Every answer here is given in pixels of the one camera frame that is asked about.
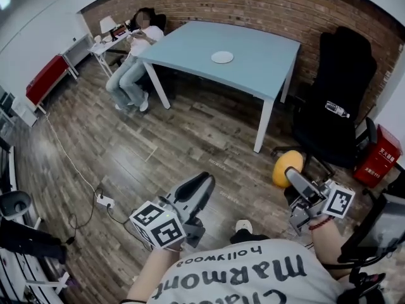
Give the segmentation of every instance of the water bottle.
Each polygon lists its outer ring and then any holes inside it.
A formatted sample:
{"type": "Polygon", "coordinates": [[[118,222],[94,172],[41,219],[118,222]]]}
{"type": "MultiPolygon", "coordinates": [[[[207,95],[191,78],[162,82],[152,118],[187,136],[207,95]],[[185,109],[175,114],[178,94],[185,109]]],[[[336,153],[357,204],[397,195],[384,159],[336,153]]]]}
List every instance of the water bottle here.
{"type": "Polygon", "coordinates": [[[337,104],[331,103],[330,101],[327,101],[325,108],[340,117],[350,117],[350,114],[348,114],[342,107],[339,107],[337,104]]]}

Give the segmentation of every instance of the brick wall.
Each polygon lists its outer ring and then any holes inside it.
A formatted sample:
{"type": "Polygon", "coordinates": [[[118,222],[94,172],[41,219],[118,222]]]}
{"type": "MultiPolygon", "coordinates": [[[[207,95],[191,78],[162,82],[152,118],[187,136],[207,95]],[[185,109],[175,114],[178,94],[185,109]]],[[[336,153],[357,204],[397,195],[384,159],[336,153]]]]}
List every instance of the brick wall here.
{"type": "Polygon", "coordinates": [[[364,35],[372,45],[377,73],[363,100],[359,118],[384,88],[405,41],[405,28],[368,0],[98,0],[82,13],[93,34],[111,15],[117,23],[141,7],[155,7],[168,17],[168,32],[189,20],[230,23],[264,30],[301,42],[293,86],[312,82],[318,68],[319,37],[343,25],[364,35]]]}

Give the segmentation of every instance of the white t-shirt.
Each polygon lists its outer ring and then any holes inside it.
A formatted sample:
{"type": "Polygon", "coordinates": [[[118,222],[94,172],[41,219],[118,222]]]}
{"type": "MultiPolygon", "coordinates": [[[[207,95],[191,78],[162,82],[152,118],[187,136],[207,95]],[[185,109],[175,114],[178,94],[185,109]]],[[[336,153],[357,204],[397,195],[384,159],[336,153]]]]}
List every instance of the white t-shirt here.
{"type": "MultiPolygon", "coordinates": [[[[146,29],[142,29],[142,31],[151,39],[155,41],[159,41],[162,37],[164,37],[164,33],[158,26],[149,26],[146,29]]],[[[136,39],[134,38],[131,42],[131,52],[130,54],[133,56],[140,55],[145,49],[150,47],[150,43],[148,43],[144,39],[136,39]]]]}
{"type": "Polygon", "coordinates": [[[332,304],[344,290],[305,247],[271,239],[181,259],[147,304],[332,304]]]}

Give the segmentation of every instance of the blue table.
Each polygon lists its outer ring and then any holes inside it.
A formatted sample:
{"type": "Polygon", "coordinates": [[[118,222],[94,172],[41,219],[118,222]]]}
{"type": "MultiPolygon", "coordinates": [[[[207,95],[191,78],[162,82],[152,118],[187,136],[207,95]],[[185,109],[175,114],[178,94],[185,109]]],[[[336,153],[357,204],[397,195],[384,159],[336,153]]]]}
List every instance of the blue table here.
{"type": "Polygon", "coordinates": [[[143,60],[165,108],[170,103],[152,64],[163,65],[226,84],[262,99],[263,110],[254,151],[265,138],[273,102],[283,88],[285,102],[300,44],[288,38],[222,23],[189,22],[144,51],[143,60]],[[211,55],[234,54],[234,60],[217,64],[211,55]]]}

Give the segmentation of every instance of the red bracelet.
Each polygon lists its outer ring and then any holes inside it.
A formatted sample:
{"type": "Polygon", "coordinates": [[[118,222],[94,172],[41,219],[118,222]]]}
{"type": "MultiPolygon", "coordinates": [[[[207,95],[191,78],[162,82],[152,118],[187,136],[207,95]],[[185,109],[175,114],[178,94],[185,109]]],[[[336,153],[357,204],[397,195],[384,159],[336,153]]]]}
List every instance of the red bracelet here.
{"type": "Polygon", "coordinates": [[[326,220],[323,220],[322,222],[320,222],[320,223],[318,223],[318,224],[316,224],[316,225],[310,226],[310,227],[309,227],[309,230],[310,230],[310,231],[315,230],[315,229],[317,229],[317,228],[319,228],[319,227],[325,225],[325,224],[326,224],[327,222],[329,222],[330,220],[333,220],[333,216],[329,216],[326,220]]]}

